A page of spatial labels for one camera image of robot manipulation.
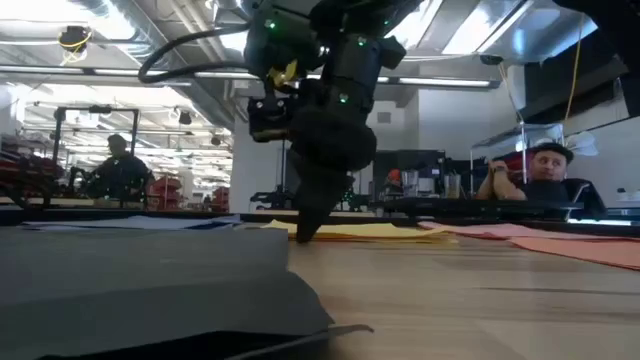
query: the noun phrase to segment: yellow paper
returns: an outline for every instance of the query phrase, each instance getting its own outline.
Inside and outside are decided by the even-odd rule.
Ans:
[[[289,232],[289,236],[295,237],[296,226],[296,224],[273,220],[263,228],[285,229]],[[323,225],[318,229],[314,239],[416,239],[440,234],[443,231],[439,228],[431,230],[399,228],[393,224]]]

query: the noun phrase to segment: robotic arm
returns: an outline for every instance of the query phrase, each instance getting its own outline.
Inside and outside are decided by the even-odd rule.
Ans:
[[[366,167],[375,156],[376,138],[366,119],[378,76],[382,67],[397,67],[406,54],[394,37],[384,36],[421,1],[322,0],[304,16],[265,0],[246,25],[187,35],[163,46],[142,65],[138,77],[153,83],[232,67],[261,79],[265,97],[251,99],[247,109],[250,133],[257,142],[292,142],[289,157],[300,177],[297,241],[308,242],[351,186],[347,172]],[[247,29],[245,63],[147,75],[180,44]],[[320,78],[307,77],[321,66]]]

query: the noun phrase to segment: man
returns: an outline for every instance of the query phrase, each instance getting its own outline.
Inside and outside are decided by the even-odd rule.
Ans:
[[[107,138],[111,157],[93,171],[96,197],[136,198],[151,174],[142,160],[127,151],[127,141],[114,134]]]
[[[529,164],[527,184],[513,184],[505,162],[492,161],[476,199],[571,201],[562,181],[567,165],[573,160],[573,152],[557,143],[545,143],[529,152],[533,159]]]

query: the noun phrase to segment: pink paper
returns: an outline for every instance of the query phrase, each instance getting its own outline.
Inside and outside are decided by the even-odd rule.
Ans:
[[[624,240],[634,241],[634,238],[620,238],[608,236],[595,236],[584,234],[560,233],[545,230],[531,229],[522,225],[514,224],[496,224],[496,225],[471,225],[471,226],[448,226],[438,223],[423,221],[418,225],[425,229],[445,228],[446,231],[458,235],[476,237],[490,240],[508,240],[514,237],[544,238],[544,239],[563,239],[563,240],[586,240],[586,241],[611,241]]]
[[[509,240],[524,249],[640,270],[640,242],[567,241],[520,237]]]

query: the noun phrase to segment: wooden tabletop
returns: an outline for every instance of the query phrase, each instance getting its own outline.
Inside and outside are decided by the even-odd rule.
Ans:
[[[340,325],[332,359],[640,358],[640,274],[496,241],[319,243],[290,268]]]

